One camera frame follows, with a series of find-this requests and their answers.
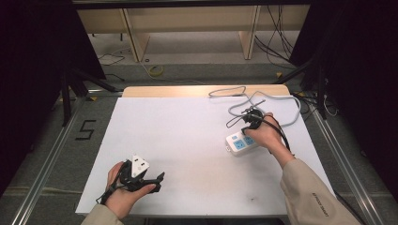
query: sleeve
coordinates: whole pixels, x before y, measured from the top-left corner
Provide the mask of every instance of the sleeve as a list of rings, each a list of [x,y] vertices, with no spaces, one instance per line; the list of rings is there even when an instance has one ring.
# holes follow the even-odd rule
[[[300,159],[284,166],[281,187],[292,224],[359,224]]]
[[[82,225],[123,225],[117,216],[105,205],[97,204],[87,215]]]

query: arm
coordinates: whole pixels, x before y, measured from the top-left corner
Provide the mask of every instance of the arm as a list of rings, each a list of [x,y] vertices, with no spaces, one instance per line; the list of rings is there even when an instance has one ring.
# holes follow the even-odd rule
[[[264,119],[277,127],[272,113],[268,115]],[[281,187],[292,224],[359,224],[316,173],[290,153],[272,127],[262,123],[258,129],[247,129],[245,132],[259,145],[266,147],[281,165]]]
[[[107,188],[115,180],[123,162],[119,162],[108,172]],[[83,225],[90,224],[114,224],[122,225],[120,219],[126,217],[134,204],[149,193],[156,185],[147,185],[137,191],[129,192],[125,189],[117,189],[106,201],[105,205],[97,204],[83,221]]]

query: hand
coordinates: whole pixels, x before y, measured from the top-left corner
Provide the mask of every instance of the hand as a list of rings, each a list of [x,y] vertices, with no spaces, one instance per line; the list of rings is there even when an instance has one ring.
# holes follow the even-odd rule
[[[109,186],[114,182],[117,173],[123,162],[119,162],[108,172],[108,184]],[[105,205],[116,214],[119,219],[126,217],[129,214],[132,206],[146,194],[148,194],[156,185],[147,185],[134,192],[129,192],[125,189],[117,189],[106,201]]]
[[[272,116],[272,112],[268,112],[264,116],[264,119],[278,128],[279,125]],[[270,125],[261,123],[261,126],[258,129],[246,129],[245,133],[249,135],[256,143],[266,147],[269,152],[272,153],[272,155],[278,160],[282,168],[287,162],[295,159],[290,151],[283,145],[281,135]]]

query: white tabletop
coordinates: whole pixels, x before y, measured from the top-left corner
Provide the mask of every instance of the white tabletop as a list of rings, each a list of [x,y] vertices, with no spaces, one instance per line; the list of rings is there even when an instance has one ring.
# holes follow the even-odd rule
[[[76,213],[89,213],[104,191],[107,172],[117,162],[136,154],[150,164],[146,179],[156,178],[162,172],[165,176],[161,191],[136,203],[132,215],[174,218],[286,215],[279,184],[282,170],[276,159],[262,148],[242,157],[234,157],[225,150],[225,138],[248,126],[242,121],[231,128],[225,125],[233,117],[228,108],[244,100],[242,97],[120,98]],[[294,100],[268,99],[260,106],[266,112],[273,112],[281,124],[294,119],[298,110]],[[301,116],[283,130],[292,152],[331,190]]]

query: gray floor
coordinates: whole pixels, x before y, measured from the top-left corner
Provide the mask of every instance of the gray floor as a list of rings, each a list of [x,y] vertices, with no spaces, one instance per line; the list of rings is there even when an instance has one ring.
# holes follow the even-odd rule
[[[269,36],[267,33],[259,35],[263,38]],[[292,32],[292,42],[296,36],[297,33]],[[103,66],[105,73],[125,79],[122,82],[113,75],[107,76],[108,83],[120,88],[130,85],[197,84],[187,80],[206,84],[271,83],[276,80],[276,72],[286,74],[289,71],[271,65],[258,48],[254,49],[252,60],[244,60],[235,33],[155,34],[151,37],[146,50],[145,59],[149,62],[144,62],[143,65],[164,66],[164,73],[161,76],[163,79],[184,80],[184,82],[152,80],[142,65],[132,62],[129,50],[120,51],[129,47],[126,40],[119,41],[118,35],[96,35],[91,38],[98,55],[118,53],[117,55],[125,56],[125,59],[117,64]],[[280,53],[283,52],[277,43],[273,47]],[[111,57],[100,61],[102,64],[109,64],[114,60],[117,58]],[[275,58],[271,60],[274,63],[282,63]],[[290,91],[298,91],[298,83],[299,77],[288,82],[287,86]],[[87,86],[90,89],[99,89],[92,83],[87,83]],[[91,95],[97,96],[96,100],[88,98],[84,102],[27,224],[79,224],[83,221],[84,217],[76,215],[74,210],[80,200],[117,100],[117,96],[107,92],[101,93],[103,94]],[[35,142],[35,150],[26,157],[0,200],[0,224],[12,222],[25,194],[36,180],[41,166],[56,142],[61,131],[62,116],[62,102],[57,101]],[[365,218],[314,115],[307,112],[302,117],[306,119],[307,129],[333,188],[360,213],[362,218]],[[94,129],[94,132],[90,140],[78,141],[76,138],[87,135],[80,132],[84,120],[96,120],[85,126]],[[360,181],[372,197],[376,210],[383,217],[385,224],[398,224],[398,204],[367,158],[360,154],[360,147],[344,116],[340,114],[334,117],[328,116],[328,123]],[[128,217],[125,222],[145,224],[145,219]]]

